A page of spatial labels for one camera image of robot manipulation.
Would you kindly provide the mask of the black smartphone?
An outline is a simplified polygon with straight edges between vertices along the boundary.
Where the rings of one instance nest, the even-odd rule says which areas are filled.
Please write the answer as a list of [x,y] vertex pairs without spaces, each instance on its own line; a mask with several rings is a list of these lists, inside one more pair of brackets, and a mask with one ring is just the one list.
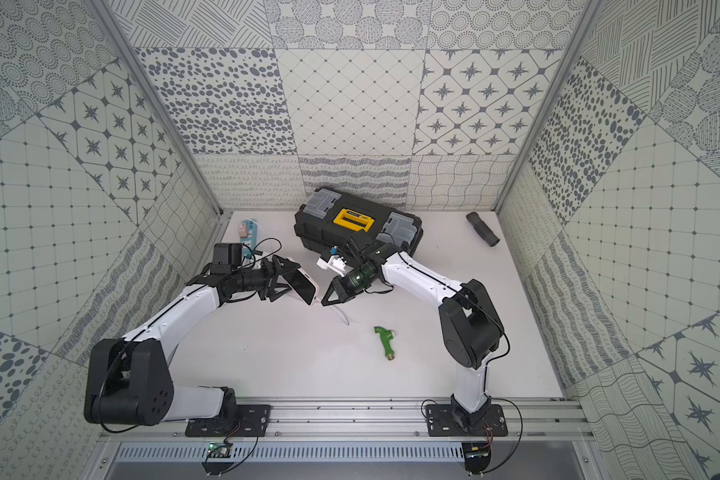
[[307,305],[312,305],[315,302],[319,293],[319,286],[303,268],[285,275],[284,279]]

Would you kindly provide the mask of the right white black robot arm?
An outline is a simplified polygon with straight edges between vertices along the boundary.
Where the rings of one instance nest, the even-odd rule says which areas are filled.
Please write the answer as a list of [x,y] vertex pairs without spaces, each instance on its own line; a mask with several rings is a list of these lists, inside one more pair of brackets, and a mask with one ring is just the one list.
[[459,364],[453,409],[475,415],[489,403],[489,363],[505,337],[505,328],[480,281],[460,282],[437,273],[416,261],[387,233],[373,238],[355,232],[345,245],[325,249],[317,265],[335,273],[322,299],[324,306],[347,303],[379,281],[433,308],[444,347]]

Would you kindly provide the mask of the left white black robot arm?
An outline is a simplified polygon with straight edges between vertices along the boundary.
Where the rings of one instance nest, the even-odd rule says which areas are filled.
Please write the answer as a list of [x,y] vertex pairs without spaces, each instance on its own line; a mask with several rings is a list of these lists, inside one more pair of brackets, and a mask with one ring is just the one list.
[[112,433],[164,421],[217,420],[232,427],[241,422],[234,390],[182,386],[174,382],[170,362],[181,341],[201,320],[251,292],[274,301],[288,292],[284,282],[301,265],[279,255],[244,268],[238,260],[207,264],[181,293],[141,326],[120,338],[99,341],[90,354],[83,414],[87,422]]

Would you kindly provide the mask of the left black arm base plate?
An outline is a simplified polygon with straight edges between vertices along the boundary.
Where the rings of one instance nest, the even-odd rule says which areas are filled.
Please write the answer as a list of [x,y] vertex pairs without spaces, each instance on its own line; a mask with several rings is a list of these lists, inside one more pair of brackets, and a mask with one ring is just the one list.
[[194,437],[264,437],[272,406],[269,404],[238,404],[230,416],[189,419],[185,436]]

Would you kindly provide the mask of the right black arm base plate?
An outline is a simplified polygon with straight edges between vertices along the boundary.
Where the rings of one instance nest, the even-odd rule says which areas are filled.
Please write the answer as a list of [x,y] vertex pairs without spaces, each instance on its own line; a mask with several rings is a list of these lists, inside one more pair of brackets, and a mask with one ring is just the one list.
[[469,413],[458,405],[427,403],[424,418],[430,437],[506,437],[508,427],[502,407],[484,404],[477,412]]

